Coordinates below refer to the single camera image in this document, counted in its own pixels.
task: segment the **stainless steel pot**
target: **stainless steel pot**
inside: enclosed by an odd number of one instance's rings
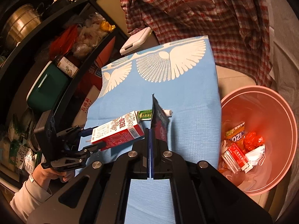
[[[41,22],[41,15],[31,4],[18,8],[6,21],[1,32],[5,48],[13,50]]]

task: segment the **white wing pattern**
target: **white wing pattern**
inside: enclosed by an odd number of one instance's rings
[[[192,69],[202,59],[206,51],[205,39],[174,47],[170,53],[160,51],[141,56],[137,59],[138,73],[150,82],[174,80]]]
[[[129,62],[119,68],[116,68],[110,75],[109,72],[103,72],[103,86],[99,98],[119,85],[128,76],[132,69],[132,62]]]

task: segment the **plaid shirt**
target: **plaid shirt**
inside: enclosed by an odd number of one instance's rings
[[[151,27],[160,44],[208,35],[216,64],[270,86],[266,0],[120,0],[129,34]]]

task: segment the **orange snack package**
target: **orange snack package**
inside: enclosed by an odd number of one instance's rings
[[[243,143],[244,130],[245,122],[225,132],[225,140],[231,140],[232,142],[236,143],[236,145],[242,150],[243,153],[247,153],[247,150]]]

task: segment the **green container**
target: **green container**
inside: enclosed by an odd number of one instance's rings
[[[68,76],[49,61],[27,95],[28,106],[41,113],[53,109],[68,83]]]

